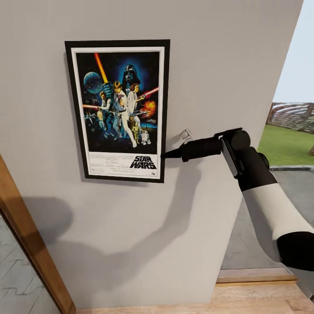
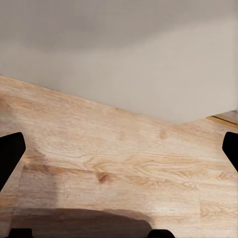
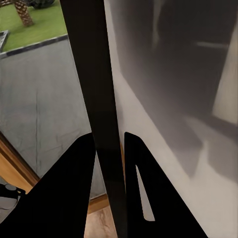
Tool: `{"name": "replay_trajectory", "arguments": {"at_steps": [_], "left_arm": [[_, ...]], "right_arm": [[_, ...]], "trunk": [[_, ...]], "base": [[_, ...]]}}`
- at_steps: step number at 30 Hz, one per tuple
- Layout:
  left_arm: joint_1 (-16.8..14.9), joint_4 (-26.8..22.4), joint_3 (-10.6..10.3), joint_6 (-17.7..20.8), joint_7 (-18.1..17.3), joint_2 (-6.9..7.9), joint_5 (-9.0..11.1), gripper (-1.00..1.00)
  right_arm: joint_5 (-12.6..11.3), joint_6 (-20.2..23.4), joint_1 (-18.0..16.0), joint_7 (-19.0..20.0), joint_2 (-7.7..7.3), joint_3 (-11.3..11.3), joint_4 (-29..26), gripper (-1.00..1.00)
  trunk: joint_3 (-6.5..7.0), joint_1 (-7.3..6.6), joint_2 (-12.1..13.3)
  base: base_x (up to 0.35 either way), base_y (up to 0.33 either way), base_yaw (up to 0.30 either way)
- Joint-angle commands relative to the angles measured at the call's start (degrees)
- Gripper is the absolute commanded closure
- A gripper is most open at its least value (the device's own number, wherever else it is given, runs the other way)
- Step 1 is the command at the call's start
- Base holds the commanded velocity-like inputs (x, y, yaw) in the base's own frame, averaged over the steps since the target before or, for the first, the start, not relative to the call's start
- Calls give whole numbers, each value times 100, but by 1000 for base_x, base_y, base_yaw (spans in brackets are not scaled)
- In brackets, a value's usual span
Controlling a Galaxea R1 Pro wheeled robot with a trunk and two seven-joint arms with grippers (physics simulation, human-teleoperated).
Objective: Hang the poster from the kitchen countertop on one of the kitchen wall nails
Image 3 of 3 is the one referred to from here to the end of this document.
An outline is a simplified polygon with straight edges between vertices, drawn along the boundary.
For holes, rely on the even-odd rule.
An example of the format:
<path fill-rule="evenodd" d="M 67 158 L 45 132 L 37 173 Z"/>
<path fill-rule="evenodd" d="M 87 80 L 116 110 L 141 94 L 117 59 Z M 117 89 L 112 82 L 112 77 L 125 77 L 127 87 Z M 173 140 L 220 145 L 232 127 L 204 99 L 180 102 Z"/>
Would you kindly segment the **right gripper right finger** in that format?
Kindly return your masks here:
<path fill-rule="evenodd" d="M 128 238 L 208 238 L 144 141 L 124 135 Z M 155 221 L 144 218 L 136 165 Z"/>

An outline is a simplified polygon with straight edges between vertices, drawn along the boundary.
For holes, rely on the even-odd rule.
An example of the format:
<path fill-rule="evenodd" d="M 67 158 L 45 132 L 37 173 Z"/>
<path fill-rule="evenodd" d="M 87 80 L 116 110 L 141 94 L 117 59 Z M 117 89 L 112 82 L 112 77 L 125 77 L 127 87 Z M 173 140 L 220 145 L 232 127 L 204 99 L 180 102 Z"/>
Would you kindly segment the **poster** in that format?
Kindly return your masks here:
<path fill-rule="evenodd" d="M 104 0 L 60 0 L 118 238 L 126 192 Z"/>

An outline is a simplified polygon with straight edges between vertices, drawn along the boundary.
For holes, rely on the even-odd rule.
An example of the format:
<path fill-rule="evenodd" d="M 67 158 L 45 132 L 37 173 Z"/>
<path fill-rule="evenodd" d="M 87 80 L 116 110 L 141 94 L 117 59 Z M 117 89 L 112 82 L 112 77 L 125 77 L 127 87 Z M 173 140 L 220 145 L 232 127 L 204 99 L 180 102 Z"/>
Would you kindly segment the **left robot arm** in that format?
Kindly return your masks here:
<path fill-rule="evenodd" d="M 18 205 L 26 196 L 26 192 L 11 184 L 0 183 L 0 209 L 9 210 Z"/>

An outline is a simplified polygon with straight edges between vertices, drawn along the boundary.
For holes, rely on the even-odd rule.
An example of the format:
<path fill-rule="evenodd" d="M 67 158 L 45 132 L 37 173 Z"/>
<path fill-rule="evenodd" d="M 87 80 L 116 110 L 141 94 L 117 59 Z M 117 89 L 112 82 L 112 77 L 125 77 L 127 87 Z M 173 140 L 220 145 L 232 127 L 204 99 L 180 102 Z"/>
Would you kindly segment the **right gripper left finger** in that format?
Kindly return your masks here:
<path fill-rule="evenodd" d="M 0 238 L 84 238 L 96 146 L 79 137 L 0 224 Z"/>

